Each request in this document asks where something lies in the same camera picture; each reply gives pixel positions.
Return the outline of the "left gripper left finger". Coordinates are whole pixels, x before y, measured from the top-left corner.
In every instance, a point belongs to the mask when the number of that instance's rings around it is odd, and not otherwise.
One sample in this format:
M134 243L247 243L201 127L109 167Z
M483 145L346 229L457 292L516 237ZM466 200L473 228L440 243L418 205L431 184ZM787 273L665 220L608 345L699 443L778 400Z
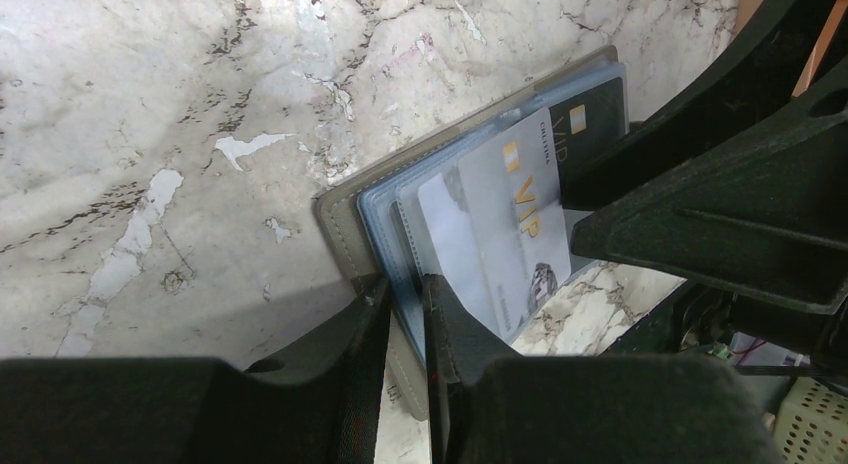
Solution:
M385 279L244 370L210 357L9 359L5 463L370 463L390 327Z

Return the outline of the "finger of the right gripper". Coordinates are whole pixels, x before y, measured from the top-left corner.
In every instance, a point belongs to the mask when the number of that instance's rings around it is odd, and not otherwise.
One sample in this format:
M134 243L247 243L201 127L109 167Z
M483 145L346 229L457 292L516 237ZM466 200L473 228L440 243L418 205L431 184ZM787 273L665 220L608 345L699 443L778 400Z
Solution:
M784 107L835 2L763 0L688 87L563 178L563 207L604 207Z
M579 221L573 253L810 314L847 297L847 65Z

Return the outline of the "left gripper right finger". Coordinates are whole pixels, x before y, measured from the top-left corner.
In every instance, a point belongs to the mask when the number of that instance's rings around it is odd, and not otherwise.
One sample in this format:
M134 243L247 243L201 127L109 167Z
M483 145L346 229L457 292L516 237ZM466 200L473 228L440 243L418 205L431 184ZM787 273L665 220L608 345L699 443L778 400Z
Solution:
M524 356L422 282L436 463L778 463L738 375L706 356Z

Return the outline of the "black VIP credit card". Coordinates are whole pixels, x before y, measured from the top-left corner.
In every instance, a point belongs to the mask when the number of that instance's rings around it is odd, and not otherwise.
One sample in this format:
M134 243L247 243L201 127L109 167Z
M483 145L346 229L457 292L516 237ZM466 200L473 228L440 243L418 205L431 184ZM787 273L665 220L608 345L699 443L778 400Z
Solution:
M585 76L549 107L560 183L569 187L592 159L627 130L624 78Z

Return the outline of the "taupe leather card holder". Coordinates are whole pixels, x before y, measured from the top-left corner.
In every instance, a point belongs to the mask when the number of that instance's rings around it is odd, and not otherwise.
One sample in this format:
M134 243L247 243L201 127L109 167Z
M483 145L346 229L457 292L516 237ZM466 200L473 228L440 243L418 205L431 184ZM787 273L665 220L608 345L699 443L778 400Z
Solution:
M363 290L377 273L390 280L393 304L387 366L414 419L425 421L429 412L425 330L417 267L410 256L396 190L413 175L446 162L449 153L465 151L471 142L563 102L569 89L596 92L589 78L613 76L623 69L615 46L599 48L387 155L318 197L319 225L354 289Z

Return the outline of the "silver VIP credit card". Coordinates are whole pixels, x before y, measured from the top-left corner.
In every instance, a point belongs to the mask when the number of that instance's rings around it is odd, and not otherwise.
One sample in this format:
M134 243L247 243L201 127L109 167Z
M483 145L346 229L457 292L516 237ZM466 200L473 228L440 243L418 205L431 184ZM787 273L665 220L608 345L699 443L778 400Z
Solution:
M499 334L459 169L451 166L433 176L417 197L434 253L428 268L447 279L473 317Z

